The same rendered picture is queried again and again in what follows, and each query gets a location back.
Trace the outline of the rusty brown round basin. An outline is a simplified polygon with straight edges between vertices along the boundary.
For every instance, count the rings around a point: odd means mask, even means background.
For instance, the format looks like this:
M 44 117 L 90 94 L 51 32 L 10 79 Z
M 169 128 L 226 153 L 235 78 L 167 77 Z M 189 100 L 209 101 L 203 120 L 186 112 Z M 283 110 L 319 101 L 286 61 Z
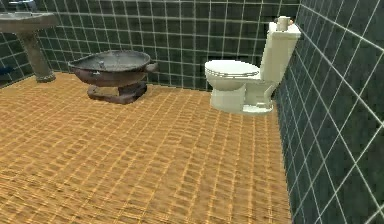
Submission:
M 107 50 L 68 63 L 68 68 L 83 83 L 89 84 L 90 99 L 115 104 L 130 104 L 147 91 L 144 80 L 159 71 L 151 57 L 134 50 Z

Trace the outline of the white toilet paper roll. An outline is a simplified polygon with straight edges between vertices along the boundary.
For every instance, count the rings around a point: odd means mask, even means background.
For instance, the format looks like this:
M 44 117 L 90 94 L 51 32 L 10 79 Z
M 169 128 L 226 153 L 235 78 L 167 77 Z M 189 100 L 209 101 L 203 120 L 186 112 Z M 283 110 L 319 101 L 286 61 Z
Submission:
M 293 20 L 288 16 L 279 16 L 274 22 L 276 23 L 276 30 L 285 32 L 288 30 L 288 27 L 293 24 Z

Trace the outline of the grey pedestal sink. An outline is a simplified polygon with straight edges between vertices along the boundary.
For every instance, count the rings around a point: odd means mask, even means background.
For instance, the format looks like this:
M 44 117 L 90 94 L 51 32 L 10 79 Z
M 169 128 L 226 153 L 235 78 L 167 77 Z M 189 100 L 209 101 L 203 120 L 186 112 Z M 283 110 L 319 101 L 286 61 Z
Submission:
M 37 32 L 57 25 L 58 19 L 49 12 L 0 13 L 0 32 L 17 36 L 27 54 L 37 83 L 47 83 L 55 79 L 39 47 Z

